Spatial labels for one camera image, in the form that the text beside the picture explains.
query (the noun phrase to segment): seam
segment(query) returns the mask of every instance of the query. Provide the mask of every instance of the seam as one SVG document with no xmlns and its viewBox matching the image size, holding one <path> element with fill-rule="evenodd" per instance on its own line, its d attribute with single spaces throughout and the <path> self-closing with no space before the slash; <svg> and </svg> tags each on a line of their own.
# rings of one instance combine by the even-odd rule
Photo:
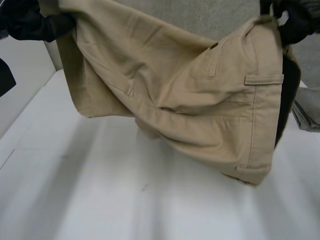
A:
<svg viewBox="0 0 320 240">
<path fill-rule="evenodd" d="M 259 76 L 260 74 L 260 67 L 259 67 L 259 56 L 257 52 L 257 46 L 255 44 L 255 41 L 253 39 L 252 33 L 249 32 L 248 36 L 251 38 L 253 49 L 255 52 L 255 57 L 256 57 L 256 62 L 257 62 L 257 75 Z M 250 163 L 252 161 L 252 156 L 253 156 L 253 145 L 255 141 L 255 130 L 256 130 L 256 99 L 257 99 L 257 88 L 258 86 L 255 86 L 254 90 L 254 99 L 253 99 L 253 107 L 252 107 L 252 131 L 251 131 L 251 146 L 250 146 L 250 155 L 249 155 L 249 160 L 247 162 L 246 168 L 250 166 Z"/>
<path fill-rule="evenodd" d="M 253 100 L 253 107 L 252 107 L 252 130 L 251 130 L 251 146 L 250 146 L 250 155 L 249 160 L 246 165 L 246 168 L 249 167 L 251 161 L 252 161 L 252 155 L 253 155 L 253 145 L 255 141 L 255 130 L 256 130 L 256 98 L 257 98 L 257 88 L 258 86 L 255 86 L 254 91 L 254 100 Z"/>
</svg>

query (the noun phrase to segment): stitching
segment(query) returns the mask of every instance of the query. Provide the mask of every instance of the stitching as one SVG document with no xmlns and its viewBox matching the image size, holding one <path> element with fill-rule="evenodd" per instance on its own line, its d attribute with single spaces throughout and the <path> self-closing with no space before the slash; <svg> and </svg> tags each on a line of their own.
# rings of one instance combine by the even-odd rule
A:
<svg viewBox="0 0 320 240">
<path fill-rule="evenodd" d="M 251 146 L 250 146 L 250 155 L 249 155 L 249 160 L 247 163 L 246 168 L 249 167 L 251 163 L 251 158 L 253 155 L 253 145 L 255 141 L 255 130 L 256 130 L 256 93 L 257 93 L 257 88 L 258 86 L 255 86 L 255 91 L 254 91 L 254 100 L 253 100 L 253 108 L 252 108 L 252 130 L 251 130 Z"/>
<path fill-rule="evenodd" d="M 255 52 L 255 57 L 257 59 L 257 75 L 259 75 L 260 73 L 260 68 L 259 68 L 259 56 L 258 56 L 258 52 L 257 52 L 257 47 L 255 44 L 255 41 L 253 39 L 253 36 L 251 33 L 248 34 L 249 37 L 251 38 L 252 41 L 252 45 L 253 45 L 253 49 Z M 256 130 L 256 98 L 257 98 L 257 88 L 258 86 L 255 86 L 255 90 L 254 90 L 254 100 L 253 100 L 253 108 L 252 108 L 252 131 L 251 131 L 251 146 L 250 146 L 250 155 L 249 155 L 249 160 L 247 163 L 246 168 L 249 167 L 251 161 L 252 161 L 252 156 L 253 156 L 253 145 L 254 145 L 254 141 L 255 141 L 255 130 Z"/>
<path fill-rule="evenodd" d="M 223 49 L 224 49 L 224 46 L 225 46 L 226 42 L 228 42 L 229 40 L 230 40 L 230 39 L 225 40 L 224 43 L 222 44 L 222 46 L 221 46 L 221 48 L 220 48 L 220 51 L 219 51 L 218 58 L 217 58 L 217 60 L 216 60 L 215 69 L 214 69 L 214 75 L 213 75 L 213 76 L 209 76 L 209 75 L 210 75 L 211 68 L 212 68 L 212 63 L 213 63 L 214 58 L 215 58 L 215 56 L 213 55 L 213 58 L 212 58 L 212 61 L 211 61 L 211 64 L 210 64 L 210 68 L 209 68 L 209 71 L 208 71 L 208 74 L 207 74 L 207 78 L 208 78 L 209 80 L 212 80 L 212 79 L 214 79 L 214 78 L 216 77 L 216 75 L 217 75 L 217 70 L 218 70 L 219 63 L 220 63 L 220 57 L 221 57 L 221 55 L 222 55 L 222 51 L 223 51 Z"/>
</svg>

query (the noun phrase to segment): black object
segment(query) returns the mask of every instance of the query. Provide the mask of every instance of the black object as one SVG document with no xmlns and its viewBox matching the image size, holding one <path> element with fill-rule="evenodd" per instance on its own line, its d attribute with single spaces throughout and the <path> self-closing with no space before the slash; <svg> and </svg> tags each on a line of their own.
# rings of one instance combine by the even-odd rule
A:
<svg viewBox="0 0 320 240">
<path fill-rule="evenodd" d="M 280 113 L 276 131 L 275 145 L 278 144 L 288 121 L 291 107 L 300 84 L 301 71 L 298 65 L 283 55 L 282 73 L 284 75 L 281 92 Z"/>
<path fill-rule="evenodd" d="M 0 58 L 0 98 L 16 85 L 8 65 Z"/>
<path fill-rule="evenodd" d="M 37 0 L 4 0 L 0 8 L 0 32 L 17 40 L 52 42 L 74 26 L 76 21 L 67 13 L 42 16 Z"/>
<path fill-rule="evenodd" d="M 320 33 L 320 0 L 260 0 L 260 14 L 269 15 L 271 4 L 276 18 L 281 18 L 284 11 L 288 12 L 288 20 L 279 27 L 284 46 Z"/>
</svg>

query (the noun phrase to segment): background wall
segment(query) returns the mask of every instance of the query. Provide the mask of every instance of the background wall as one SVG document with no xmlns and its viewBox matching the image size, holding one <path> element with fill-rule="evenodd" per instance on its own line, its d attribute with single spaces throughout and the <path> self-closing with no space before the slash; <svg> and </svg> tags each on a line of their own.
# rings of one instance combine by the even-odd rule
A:
<svg viewBox="0 0 320 240">
<path fill-rule="evenodd" d="M 0 138 L 56 69 L 41 41 L 0 41 L 0 58 L 9 65 L 17 85 L 0 98 Z"/>
<path fill-rule="evenodd" d="M 187 31 L 219 40 L 247 20 L 259 15 L 258 0 L 116 0 Z M 308 87 L 320 87 L 320 35 L 309 36 L 294 46 Z M 58 62 L 57 53 L 52 58 Z"/>
</svg>

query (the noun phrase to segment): black glove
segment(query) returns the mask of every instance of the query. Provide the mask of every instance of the black glove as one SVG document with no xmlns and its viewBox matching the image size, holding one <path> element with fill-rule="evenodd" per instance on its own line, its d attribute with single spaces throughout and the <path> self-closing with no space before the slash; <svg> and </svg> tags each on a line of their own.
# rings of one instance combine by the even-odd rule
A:
<svg viewBox="0 0 320 240">
<path fill-rule="evenodd" d="M 37 0 L 4 0 L 0 8 L 0 35 L 5 36 L 6 30 L 17 40 L 52 42 L 75 25 L 67 13 L 43 17 Z"/>
<path fill-rule="evenodd" d="M 289 19 L 279 27 L 283 45 L 296 44 L 308 35 L 320 32 L 320 0 L 260 0 L 260 13 L 281 18 L 284 11 Z"/>
</svg>

